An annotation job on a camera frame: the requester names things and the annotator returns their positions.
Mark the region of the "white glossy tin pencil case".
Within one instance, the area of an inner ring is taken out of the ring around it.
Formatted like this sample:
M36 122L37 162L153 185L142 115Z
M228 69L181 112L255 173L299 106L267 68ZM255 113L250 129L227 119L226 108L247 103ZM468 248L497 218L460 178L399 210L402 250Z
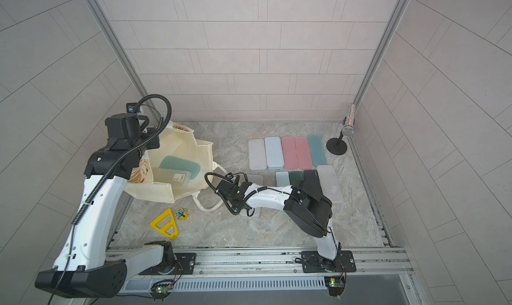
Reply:
M262 171L267 168L264 139L251 139L248 142L249 170Z

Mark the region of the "pale mint case lid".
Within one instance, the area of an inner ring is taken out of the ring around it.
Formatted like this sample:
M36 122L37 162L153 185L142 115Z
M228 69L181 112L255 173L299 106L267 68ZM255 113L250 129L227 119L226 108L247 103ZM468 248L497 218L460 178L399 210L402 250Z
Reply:
M276 185L278 187L290 186L290 178L288 171L279 171L275 173Z

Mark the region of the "floral canvas tote bag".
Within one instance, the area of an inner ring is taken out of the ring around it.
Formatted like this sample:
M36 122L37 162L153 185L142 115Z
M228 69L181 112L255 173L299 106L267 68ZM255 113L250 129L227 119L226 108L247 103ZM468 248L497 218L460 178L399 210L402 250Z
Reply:
M146 150L133 169L125 192L133 198L173 204L192 197L204 212L213 212L223 203L205 208L198 199L209 188L205 174L219 165L213 159L213 143L197 139L194 131L170 122L159 135L158 149Z

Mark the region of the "pale mint pencil case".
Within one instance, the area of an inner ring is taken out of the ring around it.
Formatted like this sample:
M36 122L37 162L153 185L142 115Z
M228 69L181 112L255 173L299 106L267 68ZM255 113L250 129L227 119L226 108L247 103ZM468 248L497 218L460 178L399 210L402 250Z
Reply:
M284 167L283 149L280 137L265 137L265 154L267 167L270 170L279 170Z

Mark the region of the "frosted clear pen case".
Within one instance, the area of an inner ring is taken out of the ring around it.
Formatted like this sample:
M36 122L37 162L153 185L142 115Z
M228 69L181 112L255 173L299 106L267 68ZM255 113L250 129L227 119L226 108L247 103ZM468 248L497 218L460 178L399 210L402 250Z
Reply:
M191 173L186 170L154 168L152 171L155 182L170 184L173 188L184 188L191 179Z

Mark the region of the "dark green pencil case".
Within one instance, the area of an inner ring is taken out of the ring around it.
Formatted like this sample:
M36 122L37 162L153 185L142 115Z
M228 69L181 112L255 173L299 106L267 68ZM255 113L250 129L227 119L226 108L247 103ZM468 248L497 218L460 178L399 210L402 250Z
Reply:
M297 186L300 182L304 181L303 171L291 171L289 172L289 182L292 186Z

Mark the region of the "dark grey pencil case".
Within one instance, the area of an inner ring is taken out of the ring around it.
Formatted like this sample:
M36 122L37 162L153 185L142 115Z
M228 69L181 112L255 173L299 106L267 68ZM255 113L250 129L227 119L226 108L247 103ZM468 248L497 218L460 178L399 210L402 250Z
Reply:
M303 178L303 190L312 197L313 200L316 200L317 202L321 201L323 191L317 170L304 170Z

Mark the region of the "pink translucent pencil case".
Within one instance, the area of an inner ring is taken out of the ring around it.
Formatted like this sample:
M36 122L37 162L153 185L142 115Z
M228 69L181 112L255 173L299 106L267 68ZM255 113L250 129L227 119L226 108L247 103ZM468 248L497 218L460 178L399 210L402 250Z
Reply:
M295 147L298 168L301 170L311 170L313 162L307 137L295 137Z

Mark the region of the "teal translucent pencil case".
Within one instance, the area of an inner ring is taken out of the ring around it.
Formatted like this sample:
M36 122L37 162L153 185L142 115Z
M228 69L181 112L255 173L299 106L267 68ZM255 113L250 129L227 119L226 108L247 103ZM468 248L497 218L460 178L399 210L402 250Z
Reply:
M327 165L327 159L320 135L310 134L307 136L313 166Z

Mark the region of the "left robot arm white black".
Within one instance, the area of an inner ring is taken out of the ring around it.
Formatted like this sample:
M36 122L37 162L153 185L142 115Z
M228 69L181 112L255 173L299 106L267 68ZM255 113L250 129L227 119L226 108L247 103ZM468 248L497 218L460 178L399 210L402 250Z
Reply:
M124 258L106 259L117 204L149 137L109 137L85 170L83 198L69 237L51 270L37 274L35 287L63 298L112 298L125 281L166 262L165 246L150 244Z

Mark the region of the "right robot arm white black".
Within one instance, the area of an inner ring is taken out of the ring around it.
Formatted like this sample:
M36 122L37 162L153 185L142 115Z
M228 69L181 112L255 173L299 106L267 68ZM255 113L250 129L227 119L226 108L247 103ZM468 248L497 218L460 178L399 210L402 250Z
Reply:
M302 252L295 262L305 273L356 272L350 251L342 251L336 239L332 222L332 202L321 192L309 189L305 182L296 186L271 187L248 181L240 176L221 176L209 173L205 180L233 215L256 208L281 210L302 230L315 240L315 252Z

